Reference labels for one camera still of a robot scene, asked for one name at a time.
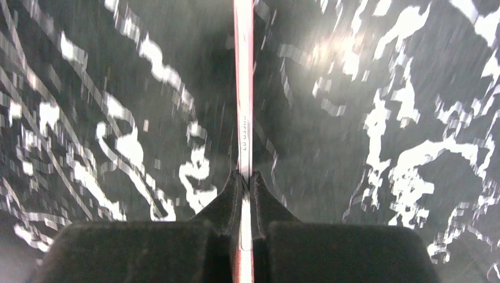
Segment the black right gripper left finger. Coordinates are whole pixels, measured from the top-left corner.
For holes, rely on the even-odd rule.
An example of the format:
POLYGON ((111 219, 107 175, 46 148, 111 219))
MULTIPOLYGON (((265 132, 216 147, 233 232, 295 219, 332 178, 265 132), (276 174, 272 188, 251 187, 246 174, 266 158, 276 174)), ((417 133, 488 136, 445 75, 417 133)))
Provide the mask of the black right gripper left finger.
POLYGON ((242 181, 237 170, 230 172, 221 193, 191 218, 210 227, 204 282, 233 282, 238 270, 242 181))

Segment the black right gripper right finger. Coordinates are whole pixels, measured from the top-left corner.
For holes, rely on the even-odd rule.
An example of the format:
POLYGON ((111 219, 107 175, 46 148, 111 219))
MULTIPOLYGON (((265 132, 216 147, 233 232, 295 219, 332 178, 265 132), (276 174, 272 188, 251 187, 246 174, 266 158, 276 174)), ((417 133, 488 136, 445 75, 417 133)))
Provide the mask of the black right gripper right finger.
POLYGON ((255 282, 271 281, 269 232, 271 222, 299 222, 268 189, 261 172, 253 172, 249 183, 252 249, 255 282))

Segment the pink badminton racket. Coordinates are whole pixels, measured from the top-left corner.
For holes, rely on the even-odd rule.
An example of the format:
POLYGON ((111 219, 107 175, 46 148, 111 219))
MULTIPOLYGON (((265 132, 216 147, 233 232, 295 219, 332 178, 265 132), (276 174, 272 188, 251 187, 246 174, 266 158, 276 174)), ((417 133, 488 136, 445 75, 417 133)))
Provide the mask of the pink badminton racket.
POLYGON ((234 0, 235 71, 238 114, 238 167, 242 175, 241 220, 233 266, 235 282, 254 282, 250 179, 253 173, 254 2, 234 0))

